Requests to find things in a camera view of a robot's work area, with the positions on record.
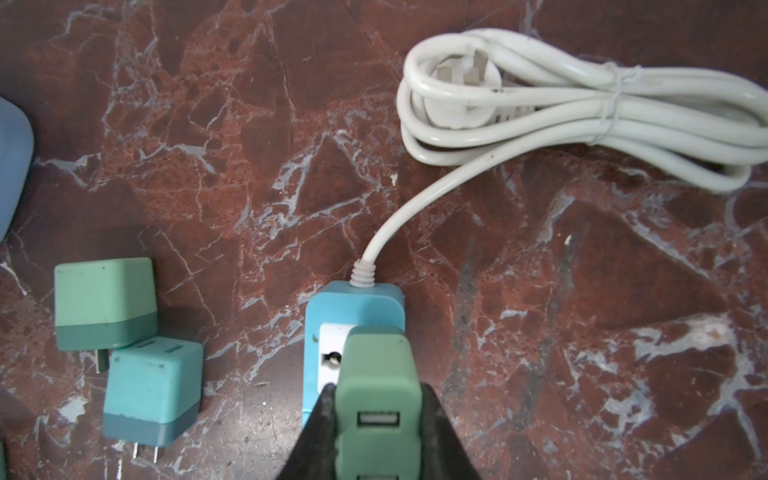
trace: blue object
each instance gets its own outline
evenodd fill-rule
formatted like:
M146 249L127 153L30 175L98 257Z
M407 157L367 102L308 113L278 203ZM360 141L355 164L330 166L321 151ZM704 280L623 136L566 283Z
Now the blue object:
M113 351L104 399L104 436L165 447L200 410L203 346L155 336Z
M0 240L11 226L22 195L34 144L27 117L11 102L0 98Z
M317 373L320 365L320 326L341 325L396 326L406 330L406 300L391 283L372 288L356 288L337 280L320 290L306 306L304 333L304 393L301 424L317 403Z

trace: coiled cable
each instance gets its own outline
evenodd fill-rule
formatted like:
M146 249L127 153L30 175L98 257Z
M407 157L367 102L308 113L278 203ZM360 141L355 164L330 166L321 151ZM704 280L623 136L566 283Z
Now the coiled cable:
M478 53L487 65L477 66ZM478 68L483 77L498 67L512 82L467 81L473 75L466 73L464 83L456 82L456 69L472 58L474 77ZM379 228L355 264L350 283L357 287L373 286L379 252L406 221L467 180L537 148L603 145L716 192L742 187L751 166L768 160L768 91L751 81L703 68L597 64L496 28L417 44L406 56L397 112L403 144L416 160L458 168Z

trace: socket hole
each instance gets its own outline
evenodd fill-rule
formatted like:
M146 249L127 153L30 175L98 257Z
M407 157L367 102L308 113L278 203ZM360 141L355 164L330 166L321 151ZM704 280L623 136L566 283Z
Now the socket hole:
M341 353L331 352L323 355L323 361L328 362L331 368L339 368L341 365Z

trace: green usb charger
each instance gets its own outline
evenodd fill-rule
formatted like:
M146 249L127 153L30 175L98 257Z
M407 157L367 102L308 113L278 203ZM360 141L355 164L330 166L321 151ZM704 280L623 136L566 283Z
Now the green usb charger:
M357 326L336 387L336 480L418 480L422 390L413 352L394 326Z
M95 350L98 371L106 370L107 349L157 334L152 260L120 258L58 265L54 304L58 349Z

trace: electrical outlet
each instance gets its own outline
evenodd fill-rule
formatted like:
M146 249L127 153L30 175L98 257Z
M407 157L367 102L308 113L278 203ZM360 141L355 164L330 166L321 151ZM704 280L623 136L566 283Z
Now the electrical outlet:
M321 393L328 383L339 381L339 370L343 361L344 342L349 331L357 325L324 323L320 326L319 359L317 362L317 392Z

